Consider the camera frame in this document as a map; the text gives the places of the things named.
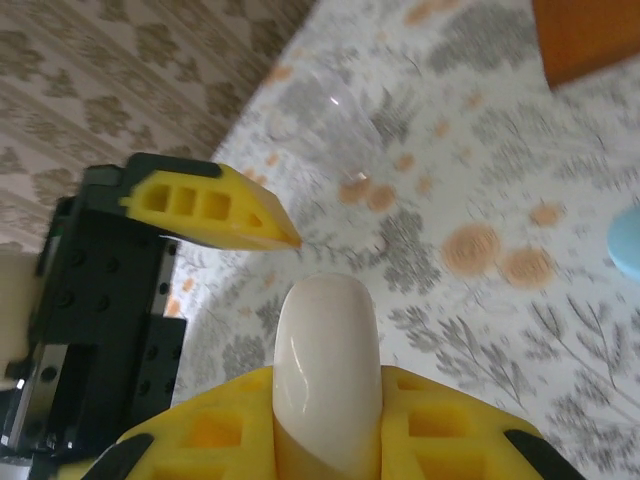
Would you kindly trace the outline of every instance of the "table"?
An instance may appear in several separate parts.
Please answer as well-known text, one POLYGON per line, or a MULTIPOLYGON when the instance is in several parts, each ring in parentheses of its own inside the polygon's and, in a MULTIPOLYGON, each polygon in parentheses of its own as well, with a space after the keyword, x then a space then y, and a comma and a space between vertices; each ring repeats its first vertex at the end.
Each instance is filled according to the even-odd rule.
POLYGON ((639 88, 635 59, 551 94, 525 0, 320 1, 213 157, 276 192, 305 246, 182 246, 175 401, 269 364, 291 285, 342 272, 371 292, 384 363, 532 421, 588 478, 640 478, 640 286, 606 249, 639 202, 639 88), (382 134, 366 188, 265 134, 312 63, 382 134))

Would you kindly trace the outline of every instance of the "screw hole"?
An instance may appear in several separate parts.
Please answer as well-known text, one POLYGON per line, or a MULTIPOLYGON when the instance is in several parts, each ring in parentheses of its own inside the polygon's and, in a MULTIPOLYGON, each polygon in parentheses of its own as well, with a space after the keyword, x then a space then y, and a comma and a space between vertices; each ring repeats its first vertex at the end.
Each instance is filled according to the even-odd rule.
POLYGON ((57 376, 58 370, 56 369, 56 367, 50 366, 42 370, 42 372, 40 373, 40 380, 42 380, 44 383, 49 383, 55 380, 57 376))
POLYGON ((138 387, 138 395, 144 397, 151 390, 151 382, 149 380, 145 380, 138 387))
POLYGON ((158 347, 156 347, 155 345, 151 345, 149 350, 147 350, 147 360, 149 361, 155 360, 157 356, 158 356, 158 347))
POLYGON ((42 429, 44 428, 43 423, 40 420, 36 420, 31 425, 29 425, 25 431, 25 435, 29 438, 34 438, 40 434, 42 429))
POLYGON ((180 360, 180 355, 182 355, 182 347, 180 345, 178 345, 176 348, 173 349, 173 351, 171 352, 171 358, 173 360, 180 360))
POLYGON ((60 308, 70 307, 73 304, 74 300, 75 300, 75 297, 73 296, 73 293, 67 290, 62 295, 60 295, 60 298, 58 298, 58 307, 60 308))
POLYGON ((71 253, 71 265, 73 265, 74 267, 79 267, 84 263, 85 258, 86 255, 82 250, 74 250, 71 253))
POLYGON ((167 383, 164 384, 164 393, 167 395, 171 395, 173 393, 173 389, 176 386, 176 379, 172 378, 167 383))
POLYGON ((109 308, 110 303, 111 301, 109 300, 109 297, 107 295, 103 295, 102 297, 100 297, 100 300, 98 300, 96 310, 98 312, 104 312, 107 308, 109 308))
POLYGON ((107 262, 107 272, 108 273, 116 272, 119 267, 120 267, 120 263, 118 262, 118 260, 116 258, 110 258, 109 261, 107 262))

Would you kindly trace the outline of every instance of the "wooden object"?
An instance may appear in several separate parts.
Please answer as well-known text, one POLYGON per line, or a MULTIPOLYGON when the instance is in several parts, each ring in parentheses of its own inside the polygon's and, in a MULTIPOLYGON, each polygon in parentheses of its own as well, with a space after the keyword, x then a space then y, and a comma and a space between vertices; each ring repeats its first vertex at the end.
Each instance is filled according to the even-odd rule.
POLYGON ((640 54, 640 0, 533 0, 533 7, 551 88, 640 54))

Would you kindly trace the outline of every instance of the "patterned wall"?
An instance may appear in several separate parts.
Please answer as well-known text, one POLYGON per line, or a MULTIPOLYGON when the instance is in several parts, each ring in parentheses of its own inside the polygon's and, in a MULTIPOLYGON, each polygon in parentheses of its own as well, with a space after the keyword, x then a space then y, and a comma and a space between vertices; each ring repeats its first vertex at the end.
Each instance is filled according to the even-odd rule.
POLYGON ((312 3, 0 1, 1 248, 39 248, 89 165, 209 158, 312 3))

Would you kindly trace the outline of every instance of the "transparent glass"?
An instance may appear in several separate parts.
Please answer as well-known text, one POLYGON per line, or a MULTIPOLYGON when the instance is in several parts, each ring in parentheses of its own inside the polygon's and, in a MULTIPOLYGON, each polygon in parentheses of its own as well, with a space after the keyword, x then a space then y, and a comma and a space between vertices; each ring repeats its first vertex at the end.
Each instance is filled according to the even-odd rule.
POLYGON ((371 175, 382 139, 340 76, 327 70, 297 75, 272 107, 267 134, 341 184, 371 175))

